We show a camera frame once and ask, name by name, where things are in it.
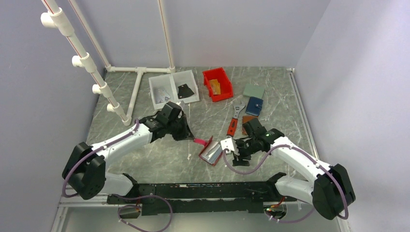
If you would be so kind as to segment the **red card holder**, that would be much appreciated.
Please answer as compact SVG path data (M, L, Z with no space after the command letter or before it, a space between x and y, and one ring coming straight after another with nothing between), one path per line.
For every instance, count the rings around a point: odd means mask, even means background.
M222 155L222 148L219 141L214 140L213 136L211 136L208 140L194 138L193 142L203 146L198 155L201 160L211 166L215 166L218 163Z

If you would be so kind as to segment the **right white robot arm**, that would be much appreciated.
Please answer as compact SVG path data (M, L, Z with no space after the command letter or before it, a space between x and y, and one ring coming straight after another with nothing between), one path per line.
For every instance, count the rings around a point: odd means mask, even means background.
M296 179L286 173L277 173L267 180L266 194L277 201L292 197L308 203L325 219L348 219L348 207L355 199L348 172L341 164L330 165L294 144L284 133L272 128L267 130L258 119L246 122L247 136L239 139L227 137L220 142L223 159L232 154L228 167L231 171L248 175L256 172L268 156L279 158L304 179Z

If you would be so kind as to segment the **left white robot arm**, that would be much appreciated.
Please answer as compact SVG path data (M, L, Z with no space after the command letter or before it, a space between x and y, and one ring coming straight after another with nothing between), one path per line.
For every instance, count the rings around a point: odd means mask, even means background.
M169 101L154 115L136 119L134 126L110 139L92 145L77 144L62 172L62 196L89 200L98 194L109 194L127 203L136 201L140 196L138 182L126 173L112 174L108 168L131 151L166 135L175 141L194 139L185 107L183 101Z

